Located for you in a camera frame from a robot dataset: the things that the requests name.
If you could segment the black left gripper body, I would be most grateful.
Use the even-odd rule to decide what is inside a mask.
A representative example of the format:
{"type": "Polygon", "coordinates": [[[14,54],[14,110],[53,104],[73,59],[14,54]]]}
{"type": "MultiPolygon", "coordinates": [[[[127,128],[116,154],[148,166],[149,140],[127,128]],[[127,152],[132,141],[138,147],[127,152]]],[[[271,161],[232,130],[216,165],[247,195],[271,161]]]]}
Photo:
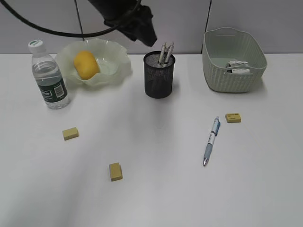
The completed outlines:
{"type": "Polygon", "coordinates": [[[104,24],[109,27],[121,24],[117,28],[119,32],[132,41],[139,40],[144,45],[152,47],[157,41],[157,36],[152,24],[151,9],[140,4],[136,11],[127,17],[134,8],[135,4],[130,5],[121,16],[115,19],[105,19],[104,24]]]}

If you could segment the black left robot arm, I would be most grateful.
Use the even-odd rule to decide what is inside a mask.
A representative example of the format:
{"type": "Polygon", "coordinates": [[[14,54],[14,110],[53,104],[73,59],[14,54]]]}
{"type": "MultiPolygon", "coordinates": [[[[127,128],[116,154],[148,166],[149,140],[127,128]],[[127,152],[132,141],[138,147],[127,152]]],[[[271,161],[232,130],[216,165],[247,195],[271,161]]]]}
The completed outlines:
{"type": "Polygon", "coordinates": [[[156,43],[151,9],[140,0],[91,0],[90,4],[102,15],[106,26],[116,26],[130,40],[140,40],[148,47],[156,43]]]}

